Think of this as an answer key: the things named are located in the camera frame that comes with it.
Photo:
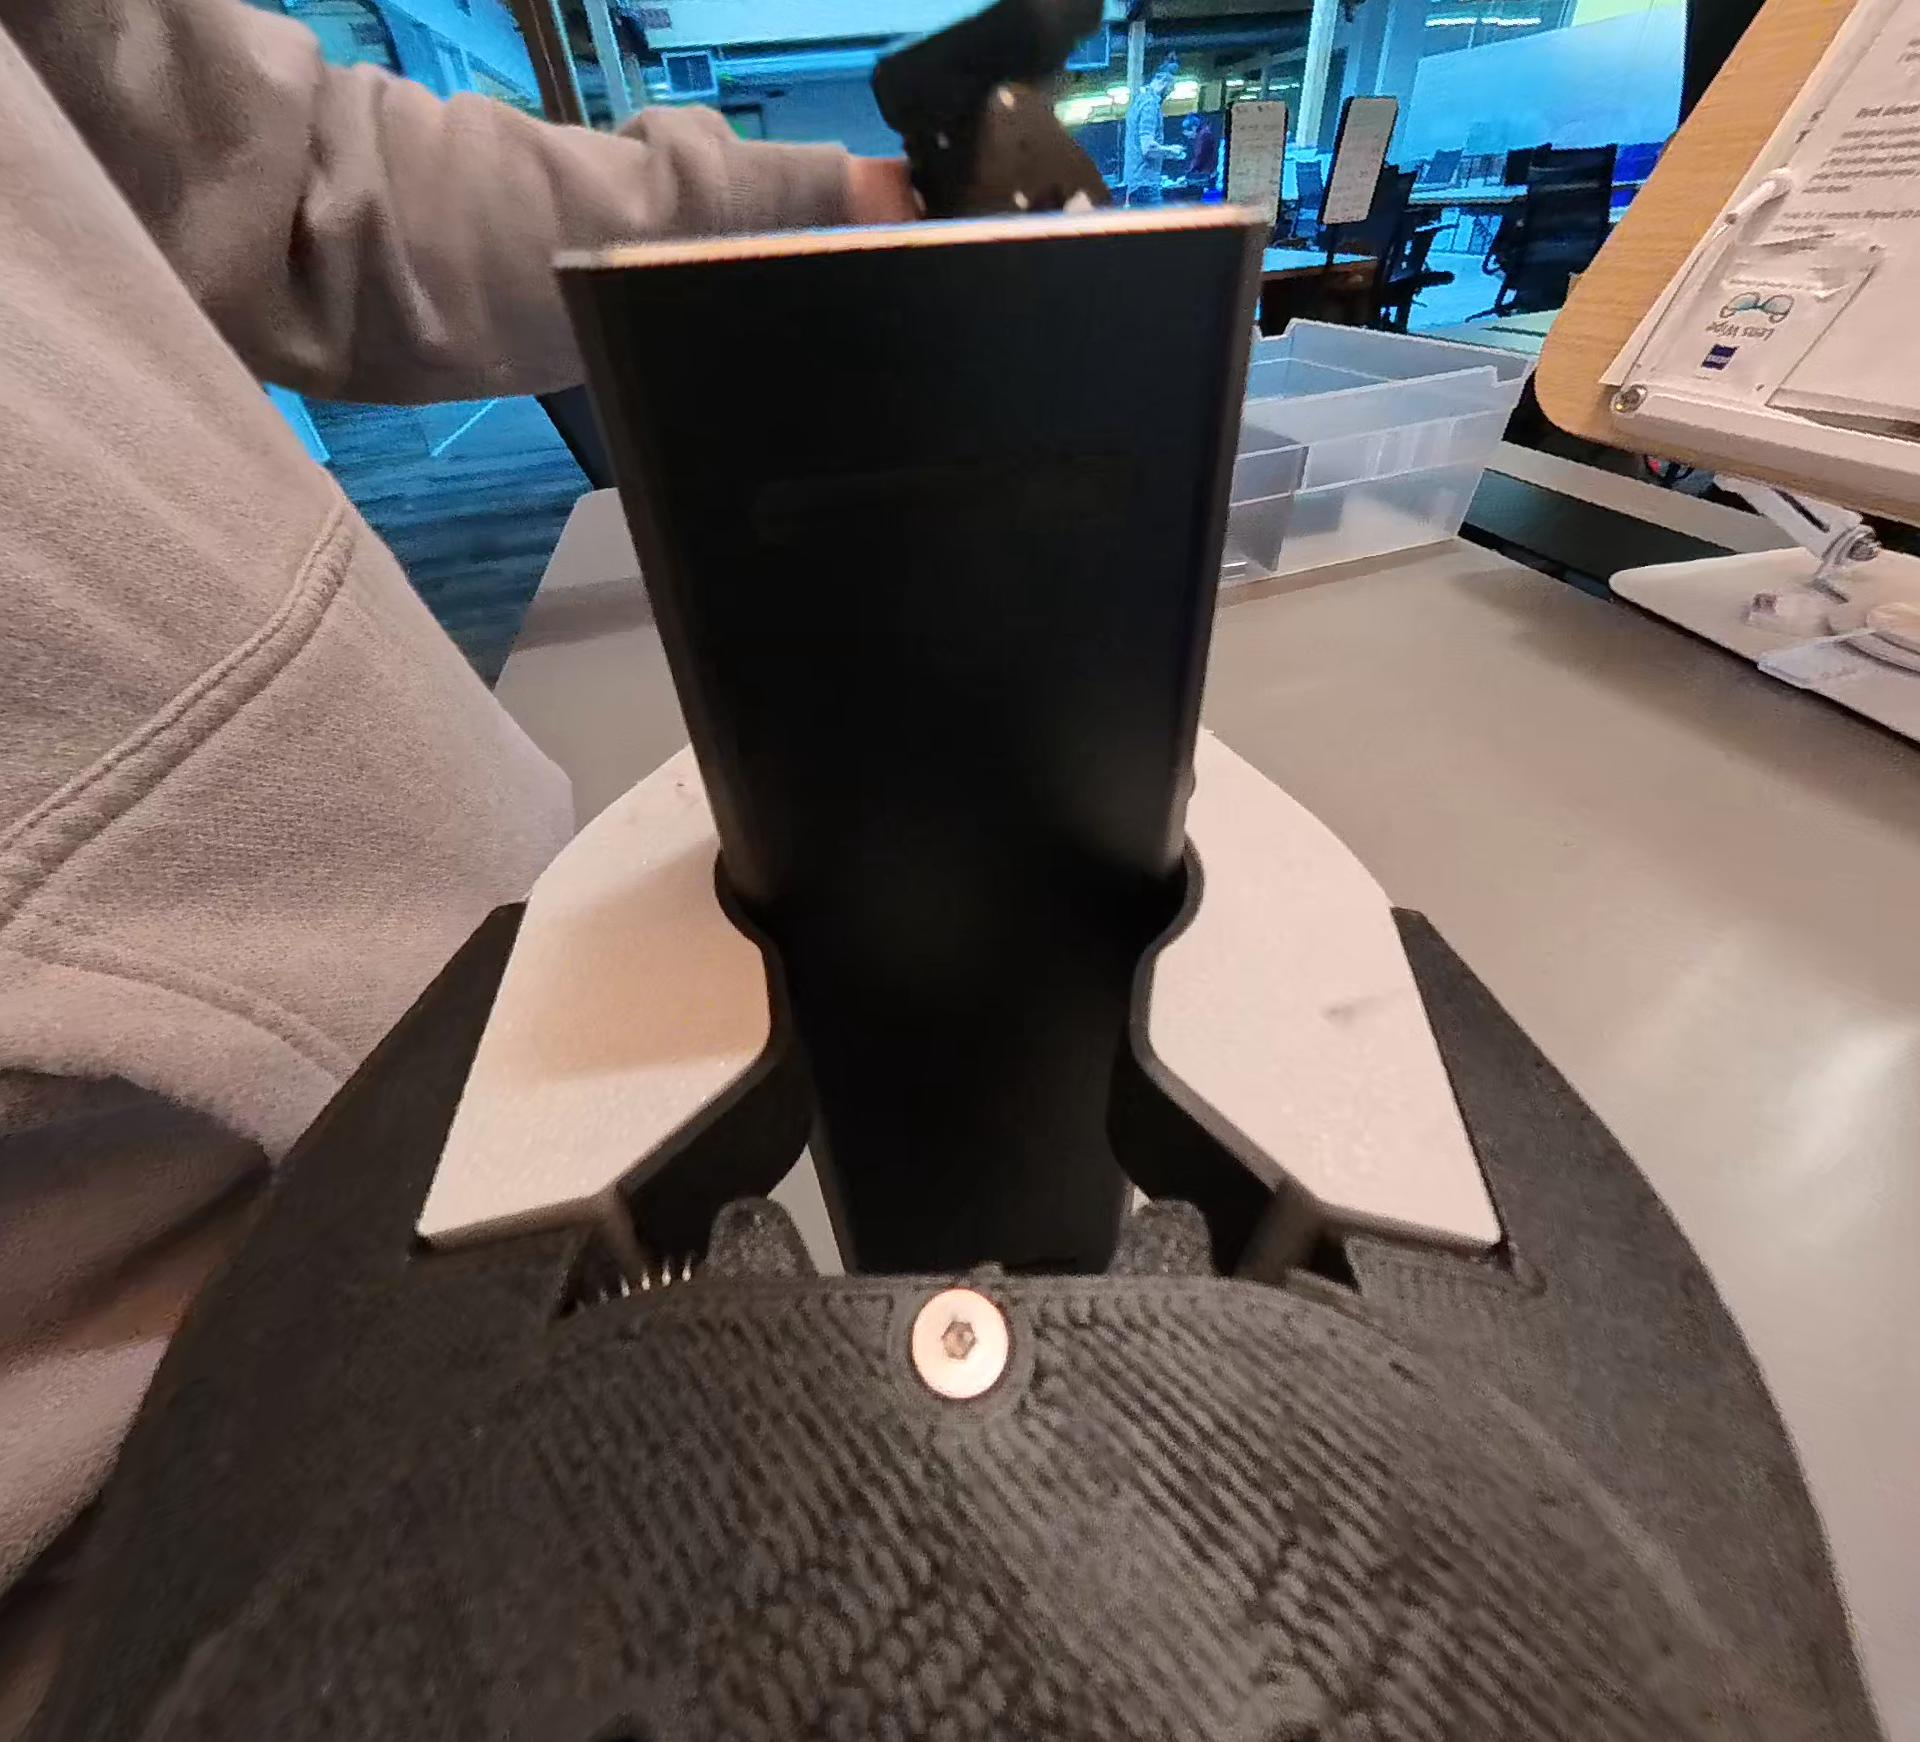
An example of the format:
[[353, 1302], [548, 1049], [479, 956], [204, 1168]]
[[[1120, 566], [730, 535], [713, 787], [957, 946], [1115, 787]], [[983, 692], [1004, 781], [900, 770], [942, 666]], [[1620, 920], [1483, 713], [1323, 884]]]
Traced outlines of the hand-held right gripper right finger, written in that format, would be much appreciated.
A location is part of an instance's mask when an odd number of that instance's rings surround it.
[[1131, 996], [1126, 1176], [1200, 1211], [1224, 1274], [1275, 1281], [1351, 1237], [1500, 1251], [1387, 890], [1213, 734], [1184, 843]]

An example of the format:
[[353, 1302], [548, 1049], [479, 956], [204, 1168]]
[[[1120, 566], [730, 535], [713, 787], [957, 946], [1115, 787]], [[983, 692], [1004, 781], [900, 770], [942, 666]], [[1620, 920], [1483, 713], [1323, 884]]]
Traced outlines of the tilted wooden board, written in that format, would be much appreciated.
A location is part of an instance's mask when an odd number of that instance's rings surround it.
[[1569, 290], [1536, 365], [1536, 395], [1563, 434], [1649, 447], [1615, 410], [1605, 376], [1680, 277], [1691, 248], [1760, 177], [1767, 150], [1860, 0], [1764, 0], [1630, 206]]

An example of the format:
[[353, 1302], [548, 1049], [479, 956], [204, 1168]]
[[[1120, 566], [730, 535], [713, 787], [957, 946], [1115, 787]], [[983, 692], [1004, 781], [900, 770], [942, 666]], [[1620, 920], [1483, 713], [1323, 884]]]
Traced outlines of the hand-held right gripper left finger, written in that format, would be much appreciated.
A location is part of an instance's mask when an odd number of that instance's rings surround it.
[[588, 1227], [706, 1251], [812, 1123], [781, 964], [723, 898], [692, 749], [602, 811], [535, 884], [466, 1068], [419, 1241]]

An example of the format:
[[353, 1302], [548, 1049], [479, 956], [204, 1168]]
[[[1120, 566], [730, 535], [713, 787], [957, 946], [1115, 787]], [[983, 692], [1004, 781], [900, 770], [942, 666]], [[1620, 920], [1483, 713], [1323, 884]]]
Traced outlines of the white paper sheets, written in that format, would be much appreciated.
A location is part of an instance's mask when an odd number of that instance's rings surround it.
[[1709, 457], [1916, 482], [1918, 0], [1857, 0], [1601, 376]]

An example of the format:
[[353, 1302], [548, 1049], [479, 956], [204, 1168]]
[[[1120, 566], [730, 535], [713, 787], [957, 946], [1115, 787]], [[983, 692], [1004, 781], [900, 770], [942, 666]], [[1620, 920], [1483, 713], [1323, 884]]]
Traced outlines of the black office chair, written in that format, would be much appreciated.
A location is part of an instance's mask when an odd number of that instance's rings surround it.
[[1380, 172], [1380, 248], [1377, 256], [1370, 325], [1395, 335], [1408, 334], [1413, 306], [1426, 290], [1455, 282], [1447, 267], [1430, 267], [1433, 243], [1445, 229], [1445, 216], [1418, 212], [1411, 203], [1413, 185], [1415, 177], [1411, 172]]
[[1538, 147], [1522, 196], [1502, 212], [1483, 272], [1497, 278], [1490, 316], [1552, 314], [1613, 232], [1618, 145]]

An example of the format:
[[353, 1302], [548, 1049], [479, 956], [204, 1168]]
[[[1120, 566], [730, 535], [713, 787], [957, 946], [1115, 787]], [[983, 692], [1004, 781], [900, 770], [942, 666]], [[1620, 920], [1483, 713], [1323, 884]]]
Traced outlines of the black monitor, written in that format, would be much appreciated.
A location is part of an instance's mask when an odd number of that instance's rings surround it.
[[1767, 0], [1683, 0], [1680, 124], [1688, 121], [1764, 5]]

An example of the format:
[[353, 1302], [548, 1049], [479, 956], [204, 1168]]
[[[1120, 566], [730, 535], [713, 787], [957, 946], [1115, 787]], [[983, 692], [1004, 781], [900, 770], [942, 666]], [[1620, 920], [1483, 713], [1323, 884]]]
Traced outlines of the clear plastic bin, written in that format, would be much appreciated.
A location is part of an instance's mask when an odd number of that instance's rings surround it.
[[1223, 584], [1450, 541], [1533, 365], [1517, 347], [1317, 321], [1254, 339]]

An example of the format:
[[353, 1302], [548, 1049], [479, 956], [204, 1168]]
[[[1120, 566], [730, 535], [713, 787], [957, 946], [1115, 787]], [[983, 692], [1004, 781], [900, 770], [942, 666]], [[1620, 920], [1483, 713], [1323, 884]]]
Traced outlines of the person's left forearm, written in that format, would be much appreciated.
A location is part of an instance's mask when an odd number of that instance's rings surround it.
[[845, 227], [838, 145], [746, 141], [692, 106], [604, 134], [371, 67], [319, 84], [275, 293], [246, 319], [254, 374], [304, 395], [563, 390], [584, 360], [561, 256]]

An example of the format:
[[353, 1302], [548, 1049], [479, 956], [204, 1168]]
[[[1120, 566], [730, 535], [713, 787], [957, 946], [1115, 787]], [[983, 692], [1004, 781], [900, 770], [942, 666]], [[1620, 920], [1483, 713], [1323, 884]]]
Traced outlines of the standing display board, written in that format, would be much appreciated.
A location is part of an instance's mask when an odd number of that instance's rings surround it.
[[1400, 103], [1392, 95], [1342, 103], [1318, 206], [1321, 229], [1367, 221], [1392, 154], [1398, 111]]
[[1241, 98], [1226, 106], [1223, 150], [1223, 201], [1257, 216], [1271, 237], [1285, 203], [1290, 103]]

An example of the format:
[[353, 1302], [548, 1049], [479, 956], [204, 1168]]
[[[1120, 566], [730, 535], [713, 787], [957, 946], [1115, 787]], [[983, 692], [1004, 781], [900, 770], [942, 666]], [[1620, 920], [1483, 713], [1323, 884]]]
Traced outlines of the black usb hub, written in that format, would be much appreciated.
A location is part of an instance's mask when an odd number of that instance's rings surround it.
[[1262, 232], [1084, 212], [576, 251], [558, 289], [853, 1268], [1233, 1268], [1271, 1186], [1146, 1063]]

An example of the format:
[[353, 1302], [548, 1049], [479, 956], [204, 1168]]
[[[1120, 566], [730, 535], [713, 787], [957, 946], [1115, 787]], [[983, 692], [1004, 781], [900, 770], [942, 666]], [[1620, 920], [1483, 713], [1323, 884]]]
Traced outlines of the background office table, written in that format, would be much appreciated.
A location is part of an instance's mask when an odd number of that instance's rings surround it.
[[1297, 321], [1368, 329], [1377, 321], [1378, 259], [1351, 251], [1271, 246], [1262, 256], [1257, 330], [1279, 339]]

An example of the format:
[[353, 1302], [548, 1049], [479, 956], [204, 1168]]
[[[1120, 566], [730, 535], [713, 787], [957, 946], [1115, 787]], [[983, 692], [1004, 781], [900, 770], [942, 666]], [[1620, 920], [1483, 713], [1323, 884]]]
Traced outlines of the white stand base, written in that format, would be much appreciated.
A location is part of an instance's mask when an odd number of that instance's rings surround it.
[[1918, 743], [1918, 564], [1865, 516], [1804, 490], [1716, 478], [1784, 550], [1649, 564], [1613, 593], [1767, 679]]

